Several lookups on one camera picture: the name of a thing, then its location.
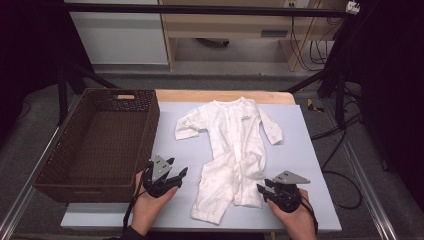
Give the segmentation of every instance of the tripod leg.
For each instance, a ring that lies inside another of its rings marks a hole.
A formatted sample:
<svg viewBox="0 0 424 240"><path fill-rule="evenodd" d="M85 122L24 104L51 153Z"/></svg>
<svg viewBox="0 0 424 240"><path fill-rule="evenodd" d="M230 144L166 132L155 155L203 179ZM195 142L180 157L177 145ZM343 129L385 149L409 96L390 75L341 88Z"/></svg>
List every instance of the tripod leg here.
<svg viewBox="0 0 424 240"><path fill-rule="evenodd" d="M70 64L72 66L72 68L81 73L82 75L89 77L91 79L93 79L94 81L96 81L97 83L99 83L100 85L107 87L107 88L118 88L116 85L106 81L104 78L98 76L97 74L95 74L94 72L88 71L86 69L84 69L83 67L79 66L78 64Z"/></svg>

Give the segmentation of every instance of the onesie leg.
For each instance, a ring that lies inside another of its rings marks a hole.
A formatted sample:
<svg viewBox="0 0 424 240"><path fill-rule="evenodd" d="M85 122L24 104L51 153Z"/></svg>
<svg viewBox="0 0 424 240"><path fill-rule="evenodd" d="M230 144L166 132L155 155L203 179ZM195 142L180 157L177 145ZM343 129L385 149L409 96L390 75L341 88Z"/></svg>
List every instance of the onesie leg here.
<svg viewBox="0 0 424 240"><path fill-rule="evenodd" d="M219 224L222 215L233 200L233 169L225 159L215 159L205 164L199 193L191 210L191 217Z"/></svg>
<svg viewBox="0 0 424 240"><path fill-rule="evenodd" d="M239 163L240 184L234 194L234 205L262 208L263 197L256 184L264 185L263 154L247 152Z"/></svg>

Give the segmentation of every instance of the onesie sleeve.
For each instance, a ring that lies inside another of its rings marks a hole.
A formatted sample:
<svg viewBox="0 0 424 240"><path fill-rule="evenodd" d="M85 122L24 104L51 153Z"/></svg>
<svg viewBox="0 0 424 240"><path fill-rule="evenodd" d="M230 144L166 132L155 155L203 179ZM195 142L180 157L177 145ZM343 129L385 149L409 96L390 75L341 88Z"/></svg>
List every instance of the onesie sleeve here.
<svg viewBox="0 0 424 240"><path fill-rule="evenodd" d="M177 121L175 127L175 139L185 139L197 137L199 130L205 129L207 126L207 113L205 106L192 109L184 117Z"/></svg>
<svg viewBox="0 0 424 240"><path fill-rule="evenodd" d="M281 130L280 126L278 126L278 124L269 117L268 113L259 107L258 109L269 142L271 144L276 144L277 142L283 140L283 131Z"/></svg>

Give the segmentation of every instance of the power outlet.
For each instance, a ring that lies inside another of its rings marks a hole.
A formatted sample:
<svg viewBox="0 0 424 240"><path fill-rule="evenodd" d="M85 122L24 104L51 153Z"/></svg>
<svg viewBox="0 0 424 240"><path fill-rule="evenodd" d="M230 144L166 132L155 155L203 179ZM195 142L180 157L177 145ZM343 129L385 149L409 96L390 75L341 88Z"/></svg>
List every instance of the power outlet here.
<svg viewBox="0 0 424 240"><path fill-rule="evenodd" d="M284 2L284 7L285 8L295 8L297 6L297 1L298 0L286 0Z"/></svg>

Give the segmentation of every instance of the white cabinet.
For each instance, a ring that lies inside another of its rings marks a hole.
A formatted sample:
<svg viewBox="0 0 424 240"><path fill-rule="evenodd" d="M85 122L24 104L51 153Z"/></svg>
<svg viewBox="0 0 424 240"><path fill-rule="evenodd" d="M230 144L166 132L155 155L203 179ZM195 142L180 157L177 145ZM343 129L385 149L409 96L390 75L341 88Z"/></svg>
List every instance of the white cabinet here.
<svg viewBox="0 0 424 240"><path fill-rule="evenodd" d="M65 1L157 4L156 0ZM71 12L71 16L93 64L168 64L160 14Z"/></svg>

